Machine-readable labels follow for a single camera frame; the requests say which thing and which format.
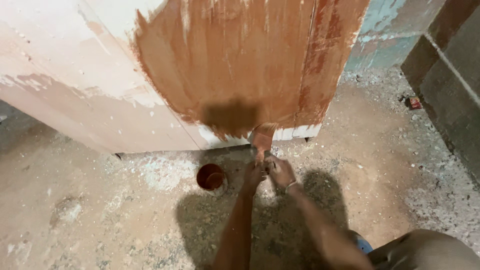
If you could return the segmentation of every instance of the hand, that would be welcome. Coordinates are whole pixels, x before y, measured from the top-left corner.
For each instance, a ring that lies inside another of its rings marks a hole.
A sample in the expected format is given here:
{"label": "hand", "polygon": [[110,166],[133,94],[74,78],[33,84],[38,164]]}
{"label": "hand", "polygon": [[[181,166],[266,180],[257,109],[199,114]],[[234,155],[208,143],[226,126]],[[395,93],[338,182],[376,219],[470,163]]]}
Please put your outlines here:
{"label": "hand", "polygon": [[248,164],[245,170],[245,176],[243,177],[242,191],[247,192],[250,195],[255,195],[257,187],[261,181],[266,179],[265,167],[262,163],[255,164],[251,162]]}
{"label": "hand", "polygon": [[281,160],[276,156],[270,156],[265,159],[265,162],[268,165],[268,174],[280,187],[286,188],[289,184],[297,180],[292,166],[287,160]]}

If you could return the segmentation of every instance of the dusty floor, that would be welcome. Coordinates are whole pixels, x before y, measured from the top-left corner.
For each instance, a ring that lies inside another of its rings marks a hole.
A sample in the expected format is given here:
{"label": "dusty floor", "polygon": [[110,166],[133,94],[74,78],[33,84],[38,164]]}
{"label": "dusty floor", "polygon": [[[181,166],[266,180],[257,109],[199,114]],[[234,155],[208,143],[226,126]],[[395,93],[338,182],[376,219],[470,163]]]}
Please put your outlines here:
{"label": "dusty floor", "polygon": [[[319,135],[275,142],[318,205],[378,247],[414,228],[480,254],[480,196],[397,69],[344,74]],[[99,154],[13,109],[0,124],[3,269],[194,269],[207,265],[241,186],[248,147]],[[226,171],[216,199],[194,180]],[[252,219],[252,269],[311,269],[315,254],[292,201],[267,181]]]}

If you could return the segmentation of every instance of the paint can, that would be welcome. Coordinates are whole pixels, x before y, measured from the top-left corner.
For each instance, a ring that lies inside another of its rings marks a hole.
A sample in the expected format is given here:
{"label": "paint can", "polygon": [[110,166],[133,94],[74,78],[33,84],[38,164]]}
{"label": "paint can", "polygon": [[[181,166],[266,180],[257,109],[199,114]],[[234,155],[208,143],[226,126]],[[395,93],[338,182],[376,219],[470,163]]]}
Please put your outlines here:
{"label": "paint can", "polygon": [[222,168],[212,163],[198,170],[197,184],[214,197],[222,196],[228,189],[227,177]]}

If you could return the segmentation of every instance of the brush bristles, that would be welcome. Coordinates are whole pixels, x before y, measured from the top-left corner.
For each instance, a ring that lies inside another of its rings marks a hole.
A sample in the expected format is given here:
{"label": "brush bristles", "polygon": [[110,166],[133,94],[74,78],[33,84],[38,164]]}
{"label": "brush bristles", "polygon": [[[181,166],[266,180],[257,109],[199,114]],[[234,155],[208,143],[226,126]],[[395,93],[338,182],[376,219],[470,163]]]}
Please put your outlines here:
{"label": "brush bristles", "polygon": [[273,136],[277,127],[277,123],[263,123],[257,126],[255,130],[260,134]]}

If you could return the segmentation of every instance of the leg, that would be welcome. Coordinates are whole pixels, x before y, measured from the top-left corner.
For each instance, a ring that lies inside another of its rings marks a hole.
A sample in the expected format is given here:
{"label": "leg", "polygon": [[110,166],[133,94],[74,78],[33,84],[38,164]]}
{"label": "leg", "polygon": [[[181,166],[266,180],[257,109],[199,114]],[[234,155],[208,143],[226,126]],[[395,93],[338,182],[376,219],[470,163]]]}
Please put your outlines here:
{"label": "leg", "polygon": [[377,269],[477,270],[480,258],[460,240],[414,230],[368,254]]}

